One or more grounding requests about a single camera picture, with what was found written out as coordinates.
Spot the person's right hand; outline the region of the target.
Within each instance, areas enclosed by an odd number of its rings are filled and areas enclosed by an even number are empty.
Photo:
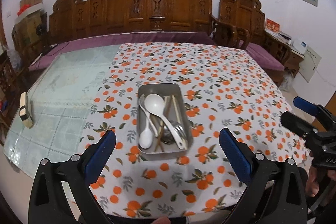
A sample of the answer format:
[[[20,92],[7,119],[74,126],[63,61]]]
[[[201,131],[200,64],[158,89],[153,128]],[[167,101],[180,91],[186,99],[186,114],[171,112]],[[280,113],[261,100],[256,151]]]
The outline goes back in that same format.
[[[309,153],[310,157],[314,157],[314,154],[312,151]],[[310,197],[315,197],[318,194],[319,191],[319,182],[318,182],[318,176],[324,176],[323,170],[320,170],[314,166],[310,166],[309,173],[308,173],[308,179],[306,182],[306,194]],[[327,176],[335,181],[335,170],[328,170]]]

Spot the person's left hand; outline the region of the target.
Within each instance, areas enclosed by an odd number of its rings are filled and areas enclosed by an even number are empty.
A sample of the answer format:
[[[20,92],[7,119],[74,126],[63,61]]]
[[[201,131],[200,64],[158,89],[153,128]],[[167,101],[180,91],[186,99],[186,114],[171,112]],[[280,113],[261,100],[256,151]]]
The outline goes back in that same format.
[[[152,224],[171,224],[168,217],[160,217],[152,222]]]

